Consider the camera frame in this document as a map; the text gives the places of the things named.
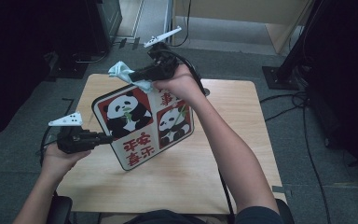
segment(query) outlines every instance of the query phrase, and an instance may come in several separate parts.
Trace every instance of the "panda picture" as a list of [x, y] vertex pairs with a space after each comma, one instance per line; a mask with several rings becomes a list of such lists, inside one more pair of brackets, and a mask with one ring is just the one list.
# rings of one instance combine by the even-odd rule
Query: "panda picture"
[[140, 130], [152, 119], [151, 112], [141, 104], [132, 91], [118, 96], [103, 107], [106, 113], [106, 127], [115, 138], [121, 138]]
[[158, 130], [160, 145], [166, 147], [169, 143], [174, 142], [185, 136], [190, 130], [187, 123], [185, 106], [176, 107], [165, 112], [159, 121]]

